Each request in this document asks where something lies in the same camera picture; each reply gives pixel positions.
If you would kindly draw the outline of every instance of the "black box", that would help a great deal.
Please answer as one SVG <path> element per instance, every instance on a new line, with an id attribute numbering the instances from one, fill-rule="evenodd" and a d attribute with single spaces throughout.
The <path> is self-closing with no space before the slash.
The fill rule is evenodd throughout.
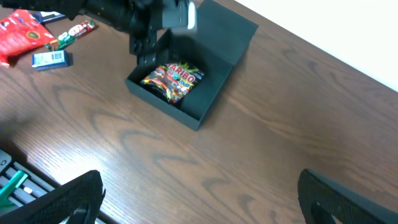
<path id="1" fill-rule="evenodd" d="M 126 85 L 132 94 L 197 130 L 257 27 L 214 1 L 205 0 L 197 10 L 196 34 L 180 36 L 168 30 L 158 41 L 159 46 L 168 49 L 164 52 L 170 55 L 170 59 L 187 60 L 202 70 L 205 73 L 203 80 L 176 106 L 170 105 L 139 86 L 143 78 L 164 62 L 156 59 L 156 63 L 151 65 L 140 58 L 139 65 L 126 79 Z"/>

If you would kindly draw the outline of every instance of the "white background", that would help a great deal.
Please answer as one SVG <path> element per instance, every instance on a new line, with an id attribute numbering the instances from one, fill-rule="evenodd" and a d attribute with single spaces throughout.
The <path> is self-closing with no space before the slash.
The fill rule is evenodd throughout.
<path id="1" fill-rule="evenodd" d="M 398 91 L 398 0 L 236 0 Z"/>

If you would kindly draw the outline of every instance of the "wooden table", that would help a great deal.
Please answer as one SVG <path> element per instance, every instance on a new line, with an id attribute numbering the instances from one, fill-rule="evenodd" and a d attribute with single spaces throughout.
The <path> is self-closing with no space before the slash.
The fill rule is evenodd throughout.
<path id="1" fill-rule="evenodd" d="M 304 168 L 398 210 L 398 94 L 217 2 L 259 28 L 197 132 L 128 92 L 128 36 L 103 24 L 67 48 L 72 67 L 35 72 L 28 54 L 2 68 L 0 114 L 29 120 L 12 137 L 29 164 L 60 184 L 99 170 L 101 210 L 120 223 L 304 223 Z M 83 19 L 47 27 L 58 35 Z"/>

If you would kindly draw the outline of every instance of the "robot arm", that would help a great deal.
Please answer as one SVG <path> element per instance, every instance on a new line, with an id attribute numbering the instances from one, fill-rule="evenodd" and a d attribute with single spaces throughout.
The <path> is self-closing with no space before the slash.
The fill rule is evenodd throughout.
<path id="1" fill-rule="evenodd" d="M 194 7 L 189 0 L 0 0 L 0 4 L 14 9 L 57 11 L 71 20 L 85 14 L 130 34 L 134 45 L 140 46 L 132 51 L 136 55 L 150 52 L 157 30 L 190 27 L 193 21 L 189 21 L 188 12 Z"/>

